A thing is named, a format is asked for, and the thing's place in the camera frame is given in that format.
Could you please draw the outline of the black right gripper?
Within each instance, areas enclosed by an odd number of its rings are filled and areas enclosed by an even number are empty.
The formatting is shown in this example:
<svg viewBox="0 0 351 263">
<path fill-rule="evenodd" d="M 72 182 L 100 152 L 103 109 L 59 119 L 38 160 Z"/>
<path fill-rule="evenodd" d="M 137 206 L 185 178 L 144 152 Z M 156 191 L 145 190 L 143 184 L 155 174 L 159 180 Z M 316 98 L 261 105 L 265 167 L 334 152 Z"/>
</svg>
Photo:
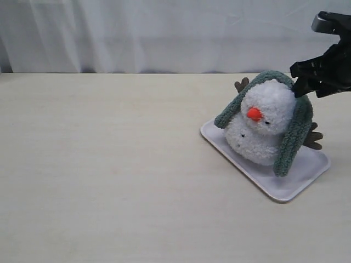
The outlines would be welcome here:
<svg viewBox="0 0 351 263">
<path fill-rule="evenodd" d="M 330 46 L 323 56 L 295 62 L 290 67 L 290 74 L 293 78 L 299 78 L 293 85 L 295 98 L 309 93 L 315 93 L 317 98 L 324 98 L 349 92 L 350 37 L 340 39 L 337 44 Z"/>
</svg>

